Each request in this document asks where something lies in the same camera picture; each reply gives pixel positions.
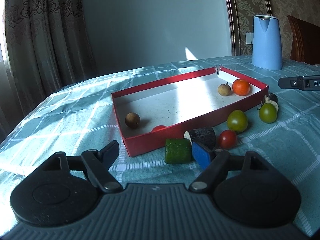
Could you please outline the small dark eggplant piece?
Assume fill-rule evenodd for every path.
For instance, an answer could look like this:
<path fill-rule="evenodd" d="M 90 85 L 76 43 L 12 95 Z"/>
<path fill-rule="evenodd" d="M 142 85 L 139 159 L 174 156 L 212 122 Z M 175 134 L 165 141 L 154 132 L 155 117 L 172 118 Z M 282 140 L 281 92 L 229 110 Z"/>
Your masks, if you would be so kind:
<path fill-rule="evenodd" d="M 268 95 L 265 96 L 265 103 L 270 103 L 272 104 L 276 111 L 279 111 L 279 105 L 278 105 L 278 98 L 275 94 L 270 93 Z"/>

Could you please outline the white wall socket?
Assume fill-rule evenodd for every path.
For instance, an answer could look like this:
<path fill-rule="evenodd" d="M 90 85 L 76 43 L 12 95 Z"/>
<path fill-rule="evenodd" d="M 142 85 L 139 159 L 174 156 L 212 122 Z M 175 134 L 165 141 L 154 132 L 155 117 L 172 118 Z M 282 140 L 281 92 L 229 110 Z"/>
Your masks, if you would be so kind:
<path fill-rule="evenodd" d="M 246 44 L 253 44 L 253 33 L 245 33 Z"/>

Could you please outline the small green tomato with stem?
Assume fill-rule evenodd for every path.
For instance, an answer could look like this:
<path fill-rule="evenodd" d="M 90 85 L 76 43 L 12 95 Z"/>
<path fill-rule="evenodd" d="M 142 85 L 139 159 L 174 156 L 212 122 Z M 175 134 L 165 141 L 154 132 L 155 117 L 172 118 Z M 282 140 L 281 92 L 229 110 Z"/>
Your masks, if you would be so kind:
<path fill-rule="evenodd" d="M 258 115 L 261 121 L 271 124 L 277 119 L 277 110 L 271 103 L 265 103 L 260 107 Z"/>

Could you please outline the large green tomato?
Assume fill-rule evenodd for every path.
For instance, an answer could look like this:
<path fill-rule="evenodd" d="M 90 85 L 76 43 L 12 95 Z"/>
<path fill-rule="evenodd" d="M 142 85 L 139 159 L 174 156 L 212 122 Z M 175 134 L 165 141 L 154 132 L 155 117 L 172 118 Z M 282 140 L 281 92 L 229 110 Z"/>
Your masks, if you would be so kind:
<path fill-rule="evenodd" d="M 227 118 L 227 127 L 236 133 L 244 132 L 248 127 L 246 114 L 241 110 L 232 111 Z"/>

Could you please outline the dark wooden chair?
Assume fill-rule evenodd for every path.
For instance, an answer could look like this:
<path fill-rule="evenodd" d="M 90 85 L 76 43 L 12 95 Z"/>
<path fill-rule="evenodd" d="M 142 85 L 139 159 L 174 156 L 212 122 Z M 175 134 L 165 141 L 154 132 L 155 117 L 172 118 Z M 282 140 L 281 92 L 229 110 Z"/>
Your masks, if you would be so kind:
<path fill-rule="evenodd" d="M 290 59 L 307 64 L 319 64 L 319 26 L 287 17 L 293 33 Z"/>

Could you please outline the light blue kettle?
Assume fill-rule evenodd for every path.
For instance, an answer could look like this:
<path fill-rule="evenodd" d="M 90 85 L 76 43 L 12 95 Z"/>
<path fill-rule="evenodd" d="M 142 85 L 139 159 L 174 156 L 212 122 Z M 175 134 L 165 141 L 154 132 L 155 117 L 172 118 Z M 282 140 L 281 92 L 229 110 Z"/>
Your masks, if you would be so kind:
<path fill-rule="evenodd" d="M 281 70 L 282 45 L 278 18 L 269 15 L 253 17 L 252 64 L 268 70 Z"/>

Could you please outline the red cherry tomato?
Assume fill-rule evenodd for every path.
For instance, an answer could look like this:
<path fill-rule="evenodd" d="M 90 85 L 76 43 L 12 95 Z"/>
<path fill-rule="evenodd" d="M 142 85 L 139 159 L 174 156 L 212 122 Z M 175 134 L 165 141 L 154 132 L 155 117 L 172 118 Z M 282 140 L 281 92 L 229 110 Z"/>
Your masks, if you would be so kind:
<path fill-rule="evenodd" d="M 154 127 L 151 131 L 152 132 L 156 132 L 156 131 L 159 131 L 159 130 L 164 129 L 164 128 L 166 128 L 165 125 L 158 125 L 158 126 Z"/>
<path fill-rule="evenodd" d="M 237 143 L 237 135 L 232 130 L 224 130 L 219 135 L 218 143 L 223 149 L 233 148 Z"/>

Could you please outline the red cardboard box tray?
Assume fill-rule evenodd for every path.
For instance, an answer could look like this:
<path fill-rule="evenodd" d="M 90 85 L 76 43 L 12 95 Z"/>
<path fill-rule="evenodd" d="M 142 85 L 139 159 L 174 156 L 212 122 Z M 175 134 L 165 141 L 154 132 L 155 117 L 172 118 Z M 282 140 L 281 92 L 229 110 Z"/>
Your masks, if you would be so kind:
<path fill-rule="evenodd" d="M 248 95 L 218 93 L 219 85 L 232 85 L 236 79 L 249 82 Z M 221 124 L 234 110 L 245 112 L 259 105 L 268 89 L 255 78 L 217 66 L 117 91 L 112 93 L 112 102 L 124 146 L 135 157 L 163 147 L 168 138 L 182 138 L 185 131 Z M 130 112 L 140 116 L 135 129 L 125 124 Z M 152 132 L 158 125 L 166 128 Z"/>

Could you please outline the brown patterned curtain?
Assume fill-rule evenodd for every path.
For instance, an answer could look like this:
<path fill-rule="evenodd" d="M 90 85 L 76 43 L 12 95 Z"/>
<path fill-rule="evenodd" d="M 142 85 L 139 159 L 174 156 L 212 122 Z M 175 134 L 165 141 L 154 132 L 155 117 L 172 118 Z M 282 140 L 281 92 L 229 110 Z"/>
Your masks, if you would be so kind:
<path fill-rule="evenodd" d="M 1 138 L 58 89 L 97 74 L 82 0 L 1 0 Z"/>

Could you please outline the brown longan fruit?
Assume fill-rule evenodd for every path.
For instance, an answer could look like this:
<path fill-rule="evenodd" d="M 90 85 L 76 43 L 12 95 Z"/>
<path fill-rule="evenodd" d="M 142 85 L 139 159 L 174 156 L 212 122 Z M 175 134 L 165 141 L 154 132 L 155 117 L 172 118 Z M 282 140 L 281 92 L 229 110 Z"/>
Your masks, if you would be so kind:
<path fill-rule="evenodd" d="M 231 92 L 231 87 L 228 83 L 221 84 L 221 85 L 219 85 L 217 91 L 221 96 L 229 96 L 229 94 Z"/>
<path fill-rule="evenodd" d="M 140 124 L 140 116 L 137 113 L 130 112 L 125 116 L 125 124 L 131 129 L 135 129 Z"/>

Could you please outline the orange tangerine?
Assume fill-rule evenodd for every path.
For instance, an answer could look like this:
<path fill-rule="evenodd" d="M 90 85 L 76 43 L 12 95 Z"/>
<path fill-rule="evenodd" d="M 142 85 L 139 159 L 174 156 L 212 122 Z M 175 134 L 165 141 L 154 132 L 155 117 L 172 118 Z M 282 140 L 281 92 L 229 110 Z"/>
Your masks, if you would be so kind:
<path fill-rule="evenodd" d="M 246 96 L 250 90 L 250 84 L 247 80 L 236 79 L 232 84 L 232 90 L 236 95 Z"/>

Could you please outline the green cucumber piece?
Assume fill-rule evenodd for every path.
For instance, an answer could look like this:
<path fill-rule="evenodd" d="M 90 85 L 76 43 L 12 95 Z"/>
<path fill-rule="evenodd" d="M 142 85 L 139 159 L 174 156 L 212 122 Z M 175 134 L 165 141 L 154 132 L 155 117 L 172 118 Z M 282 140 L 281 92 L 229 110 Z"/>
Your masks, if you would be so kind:
<path fill-rule="evenodd" d="M 191 143 L 188 139 L 167 139 L 165 141 L 165 163 L 185 164 L 191 162 L 191 159 Z"/>

